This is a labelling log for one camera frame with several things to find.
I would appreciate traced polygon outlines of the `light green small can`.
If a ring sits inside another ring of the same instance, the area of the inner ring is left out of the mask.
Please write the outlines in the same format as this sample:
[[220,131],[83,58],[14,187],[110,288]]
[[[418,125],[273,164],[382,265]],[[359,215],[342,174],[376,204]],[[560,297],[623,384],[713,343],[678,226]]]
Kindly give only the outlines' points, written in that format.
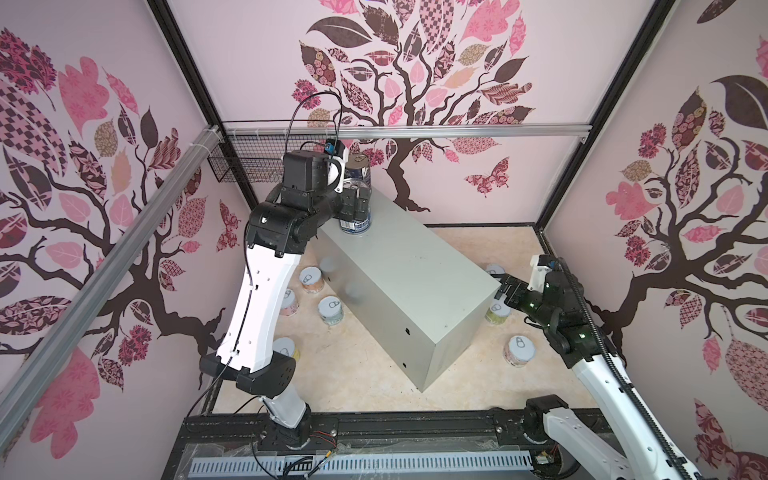
[[511,315],[512,309],[502,300],[494,299],[486,310],[484,318],[492,325],[502,325]]

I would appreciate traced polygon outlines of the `blue white label can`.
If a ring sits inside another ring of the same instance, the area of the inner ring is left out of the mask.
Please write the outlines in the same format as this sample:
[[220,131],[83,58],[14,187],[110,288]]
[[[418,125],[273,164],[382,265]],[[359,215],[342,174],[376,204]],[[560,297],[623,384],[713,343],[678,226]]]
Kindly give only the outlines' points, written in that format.
[[[343,188],[344,187],[362,187],[363,185],[366,185],[364,182],[357,180],[357,179],[344,179],[343,182]],[[361,223],[352,223],[352,222],[345,222],[339,220],[340,228],[345,231],[346,233],[350,234],[359,234],[367,231],[371,225],[371,210],[370,210],[370,217],[367,221],[361,222]]]

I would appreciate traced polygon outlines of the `dark blue tall can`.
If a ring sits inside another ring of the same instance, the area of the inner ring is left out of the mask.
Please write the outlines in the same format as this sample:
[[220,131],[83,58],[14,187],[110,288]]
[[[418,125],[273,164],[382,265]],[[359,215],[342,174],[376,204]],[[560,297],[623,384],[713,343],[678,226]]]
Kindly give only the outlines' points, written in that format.
[[346,179],[357,179],[364,182],[368,187],[372,185],[371,164],[368,156],[364,153],[351,153],[345,167]]

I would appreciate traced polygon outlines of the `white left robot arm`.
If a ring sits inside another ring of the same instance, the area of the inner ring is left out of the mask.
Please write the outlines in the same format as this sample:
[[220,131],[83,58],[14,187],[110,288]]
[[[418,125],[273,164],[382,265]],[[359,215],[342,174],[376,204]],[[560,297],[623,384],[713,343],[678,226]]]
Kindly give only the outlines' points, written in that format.
[[273,341],[288,284],[309,241],[327,221],[361,221],[370,196],[344,185],[349,153],[340,141],[320,152],[294,150],[282,157],[281,181],[250,213],[244,228],[244,275],[228,330],[200,369],[264,402],[284,430],[305,428],[310,408],[291,380],[294,358]]

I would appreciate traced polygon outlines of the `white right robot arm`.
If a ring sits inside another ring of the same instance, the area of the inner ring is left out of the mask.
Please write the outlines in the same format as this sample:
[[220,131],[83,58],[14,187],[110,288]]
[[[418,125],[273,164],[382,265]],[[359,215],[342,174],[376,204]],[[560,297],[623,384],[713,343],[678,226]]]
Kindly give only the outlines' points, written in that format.
[[527,400],[525,436],[534,443],[554,442],[595,479],[701,478],[698,467],[660,426],[632,384],[566,262],[535,255],[531,268],[528,281],[497,275],[500,286],[495,297],[539,327],[590,393],[620,447],[614,449],[556,395]]

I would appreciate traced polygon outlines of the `grey metal cabinet counter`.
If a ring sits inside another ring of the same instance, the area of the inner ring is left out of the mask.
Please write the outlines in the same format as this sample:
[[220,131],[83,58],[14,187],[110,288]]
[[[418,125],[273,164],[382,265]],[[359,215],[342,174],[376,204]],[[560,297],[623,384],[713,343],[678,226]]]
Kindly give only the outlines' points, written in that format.
[[309,247],[327,283],[419,391],[469,347],[498,281],[379,191],[372,223],[325,223]]

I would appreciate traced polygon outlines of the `pink floral small can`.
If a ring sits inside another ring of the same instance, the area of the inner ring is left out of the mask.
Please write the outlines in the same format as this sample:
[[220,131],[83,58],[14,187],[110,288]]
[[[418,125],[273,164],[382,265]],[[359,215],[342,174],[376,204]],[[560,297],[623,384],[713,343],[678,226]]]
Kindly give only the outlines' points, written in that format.
[[532,340],[524,335],[513,335],[505,344],[503,357],[514,367],[523,367],[536,355]]

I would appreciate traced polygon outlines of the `orange label small can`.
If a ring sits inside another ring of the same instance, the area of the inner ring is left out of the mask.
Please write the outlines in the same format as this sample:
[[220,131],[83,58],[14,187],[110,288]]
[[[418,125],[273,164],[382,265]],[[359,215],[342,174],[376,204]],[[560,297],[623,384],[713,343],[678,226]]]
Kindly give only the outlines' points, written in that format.
[[305,292],[317,294],[324,289],[323,273],[317,266],[308,266],[299,273],[299,281]]

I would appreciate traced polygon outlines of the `teal label small can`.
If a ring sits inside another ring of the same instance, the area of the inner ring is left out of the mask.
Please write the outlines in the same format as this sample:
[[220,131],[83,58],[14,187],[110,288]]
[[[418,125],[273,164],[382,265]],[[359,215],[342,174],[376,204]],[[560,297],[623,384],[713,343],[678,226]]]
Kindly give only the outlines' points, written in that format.
[[328,326],[339,324],[344,319],[342,301],[336,296],[326,296],[318,303],[318,314]]

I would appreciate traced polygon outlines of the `pink label small can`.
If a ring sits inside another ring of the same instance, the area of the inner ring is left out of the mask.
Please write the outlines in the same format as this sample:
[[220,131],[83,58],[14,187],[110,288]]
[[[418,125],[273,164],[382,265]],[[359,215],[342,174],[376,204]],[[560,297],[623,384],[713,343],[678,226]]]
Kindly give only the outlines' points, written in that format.
[[299,310],[299,301],[296,293],[293,289],[288,288],[285,290],[281,308],[280,308],[280,315],[285,317],[290,317],[295,315]]

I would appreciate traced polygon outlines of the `silver aluminium crossbar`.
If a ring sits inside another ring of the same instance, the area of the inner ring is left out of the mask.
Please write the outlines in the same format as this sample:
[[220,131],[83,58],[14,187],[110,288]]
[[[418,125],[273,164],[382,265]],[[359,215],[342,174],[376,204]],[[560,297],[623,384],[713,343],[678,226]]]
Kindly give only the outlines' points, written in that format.
[[[341,139],[386,139],[386,138],[475,138],[475,137],[587,137],[592,127],[589,124],[515,124],[515,125],[445,125],[445,126],[366,126],[349,127],[339,130]],[[226,132],[234,137],[253,135],[280,137],[314,135],[330,137],[335,135],[332,127],[227,127]]]

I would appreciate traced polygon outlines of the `yellow label small can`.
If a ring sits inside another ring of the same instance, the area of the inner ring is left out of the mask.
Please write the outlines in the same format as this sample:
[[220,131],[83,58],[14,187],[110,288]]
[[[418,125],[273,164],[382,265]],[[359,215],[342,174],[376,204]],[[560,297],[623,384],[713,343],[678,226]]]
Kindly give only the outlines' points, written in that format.
[[273,351],[284,356],[299,360],[300,351],[295,341],[289,337],[280,337],[273,341]]

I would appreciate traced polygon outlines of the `black aluminium frame rail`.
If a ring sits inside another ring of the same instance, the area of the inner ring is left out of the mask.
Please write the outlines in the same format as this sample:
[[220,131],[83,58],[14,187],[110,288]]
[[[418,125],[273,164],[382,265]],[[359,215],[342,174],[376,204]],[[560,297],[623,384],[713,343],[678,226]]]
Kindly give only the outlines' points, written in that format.
[[524,412],[493,407],[486,410],[433,412],[314,413],[309,437],[290,448],[268,414],[213,414],[183,421],[162,473],[164,479],[188,479],[198,457],[432,452],[526,451],[531,472],[406,475],[394,479],[587,479],[586,472],[552,441],[534,443],[523,431]]

